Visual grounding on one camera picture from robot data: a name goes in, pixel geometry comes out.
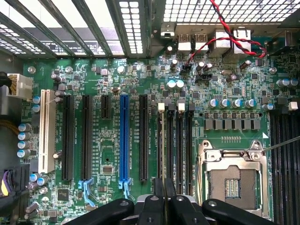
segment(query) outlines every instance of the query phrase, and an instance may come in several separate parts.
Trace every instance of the white pci slot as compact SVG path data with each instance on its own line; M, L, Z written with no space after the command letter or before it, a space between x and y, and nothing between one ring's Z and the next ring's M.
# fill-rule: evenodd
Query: white pci slot
M38 172L54 170L56 103L53 90L41 90L39 121Z

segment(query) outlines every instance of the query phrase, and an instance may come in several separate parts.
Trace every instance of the capacitor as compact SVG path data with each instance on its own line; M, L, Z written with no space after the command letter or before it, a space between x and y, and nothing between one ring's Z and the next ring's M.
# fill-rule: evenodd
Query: capacitor
M220 107L221 108L226 108L227 106L229 106L229 101L227 99L223 99L222 101L220 101Z
M168 89L173 89L175 88L176 86L176 82L174 80L170 80L168 83L167 83L167 87Z
M30 150L29 149L20 149L17 152L17 156L19 158L27 158L28 156L30 156Z
M287 87L287 86L289 86L289 84L290 84L290 81L288 79L282 79L282 80L278 80L276 82L276 85L280 88Z
M228 83L235 81L235 80L236 80L236 75L234 75L234 74L231 74L228 77L226 77L226 82L228 82Z
M56 97L55 99L54 99L54 101L56 102L56 103L58 103L58 102L63 102L63 98L62 97Z
M119 66L119 67L117 68L117 72L118 72L119 74L124 73L124 72L125 72L125 67Z
M290 84L288 85L288 87L289 88L294 88L294 87L296 87L297 85L298 85L298 83L299 83L299 81L298 81L298 79L291 79L290 80Z
M57 76L56 74L51 74L51 79L56 81L57 83L61 82L61 77Z
M35 190L38 187L36 182L28 184L28 190Z
M32 110L33 112L38 113L41 110L41 107L39 105L33 105Z
M31 138L31 133L30 132L20 132L18 134L18 139L20 141L25 141Z
M251 65L251 61L250 60L246 60L245 62L243 62L242 64L240 64L240 69L246 69L250 65Z
M38 178L37 184L38 184L39 186L43 186L43 185L45 185L46 183L48 183L48 181L49 181L49 177L48 177L47 175L44 175L44 176Z
M183 86L184 86L184 82L183 82L182 80L178 80L178 81L176 82L176 88L182 89Z
M211 108L214 108L218 105L218 101L215 100L215 99L212 99L208 102L208 106L211 107Z
M37 214L38 214L38 210L34 210L34 211L33 211L32 213L30 213L30 214L26 213L26 214L24 215L24 219L32 219L32 218L36 217Z
M202 68L205 66L204 62L199 62L197 67L196 67L196 70L199 72L200 70L202 70Z
M254 99L250 99L245 102L245 107L252 108L255 106L255 104L256 104L256 101Z
M265 111L273 110L275 106L273 104L264 104L262 105L262 109Z
M206 65L203 67L203 71L204 71L204 72L209 71L211 68L212 68L212 64L211 64L211 63L208 63L208 64L206 64Z
M38 202L33 202L30 204L28 207L26 207L25 212L26 213L31 213L33 210L37 210L39 208Z
M41 102L41 97L40 96L35 96L32 98L32 102L34 104L39 104Z
M31 130L31 124L29 124L29 123L21 123L19 125L18 129L21 132L30 131Z
M239 99L233 100L232 103L231 103L233 108L239 108L240 104L241 104L241 100L239 100Z
M61 156L62 156L62 152L61 151L55 152L53 154L53 158L55 158L55 159L60 158Z
M35 173L30 174L29 180L31 182L36 182L38 180L38 178L40 178L40 177L42 177L42 175L40 173L35 172Z
M57 91L55 91L54 95L57 97L63 97L66 95L66 93L64 91L57 90Z
M178 63L177 59L173 59L170 64L170 68L174 69L177 66L177 63Z
M30 142L29 141L20 141L18 143L18 148L20 149L27 149L30 146Z

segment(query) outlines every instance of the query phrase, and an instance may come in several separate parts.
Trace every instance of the pci slot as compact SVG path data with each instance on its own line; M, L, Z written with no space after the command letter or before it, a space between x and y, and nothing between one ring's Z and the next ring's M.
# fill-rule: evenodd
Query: pci slot
M54 170L56 103L53 90L41 90L38 172L49 173Z
M111 118L111 97L109 95L101 96L101 118Z
M120 96L120 177L119 189L124 190L125 198L129 196L129 96Z
M176 112L176 191L183 194L183 114Z
M74 96L63 97L61 179L73 178Z
M140 181L148 179L148 95L140 95Z
M186 112L186 194L193 195L193 150L192 150L192 123L195 105L189 105Z
M80 180L91 179L92 169L93 98L82 97L82 147Z

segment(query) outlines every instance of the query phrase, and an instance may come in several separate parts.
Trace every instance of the green circuit board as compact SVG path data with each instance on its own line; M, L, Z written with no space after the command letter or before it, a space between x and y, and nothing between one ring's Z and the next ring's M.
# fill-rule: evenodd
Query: green circuit board
M120 162L120 94L128 94L130 99L129 118L129 177L132 178L129 199L136 201L138 196L153 192L152 179L157 177L157 103L176 103L180 99L188 104L195 104L195 113L192 122L192 149L193 155L193 197L196 196L195 182L196 176L196 156L198 146L204 140L209 140L214 148L222 149L248 149L254 139L259 140L263 147L270 146L270 125L268 113L262 110L262 95L269 103L275 103L273 89L276 89L276 81L281 77L289 78L295 76L296 69L293 63L289 67L284 61L288 55L280 57L269 57L263 60L262 66L255 66L255 59L248 57L252 61L252 66L240 70L237 64L223 64L221 58L197 57L194 62L200 60L211 63L213 68L210 73L214 79L209 82L195 83L192 72L188 75L180 74L180 67L187 58L179 58L179 63L174 71L170 70L171 59L175 56L159 56L155 60L37 60L28 61L24 66L23 75L30 77L34 81L34 96L39 96L42 89L53 90L53 80L51 74L59 70L59 74L66 85L66 93L75 97L75 139L74 139L74 175L68 181L61 180L61 162L55 161L55 170L48 174L50 181L46 185L48 192L41 194L39 189L31 191L30 202L37 201L40 204L39 214L32 221L37 224L49 223L49 211L58 211L57 223L60 224L65 218L78 217L93 208L84 201L82 190L78 188L80 181L81 167L81 140L82 140L82 95L93 96L93 121L92 121L92 177L94 184L91 188L89 199L96 207L100 207L114 199L123 198L123 191L118 188L119 162ZM125 72L119 73L118 67L124 66ZM34 67L36 72L30 74L28 67ZM73 72L65 73L66 67L72 67ZM276 67L278 72L273 75L269 72L270 67ZM95 72L95 68L101 68L101 74ZM222 70L232 70L234 74L240 76L239 80L226 82ZM184 87L169 90L167 83L170 80L182 80ZM111 88L120 88L119 93L112 93ZM111 96L111 119L101 119L101 95ZM149 155L148 155L148 180L139 180L139 95L148 94L149 99ZM296 96L297 93L290 93L289 90L280 90L280 96ZM240 99L246 101L256 100L256 106L247 109L241 107L234 109L228 107L211 108L208 102L211 99L221 100L227 98L232 101ZM32 123L31 102L22 104L22 122ZM258 120L259 129L226 130L210 129L204 127L205 120ZM62 149L62 106L57 104L56 110L56 144L55 151ZM39 135L32 131L30 150L38 153ZM174 157L174 169L176 168L176 157ZM37 156L30 156L23 162L31 163ZM103 166L112 167L111 174L103 172ZM272 179L271 163L268 160L268 191L270 218L272 215ZM61 189L68 189L67 197L61 201Z

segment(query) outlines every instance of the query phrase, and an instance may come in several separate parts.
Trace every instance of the blue pcie slot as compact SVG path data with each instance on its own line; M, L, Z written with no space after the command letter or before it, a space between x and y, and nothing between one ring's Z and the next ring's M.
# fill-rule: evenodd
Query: blue pcie slot
M128 198L129 185L129 96L120 96L120 178L119 189L124 190L125 198Z

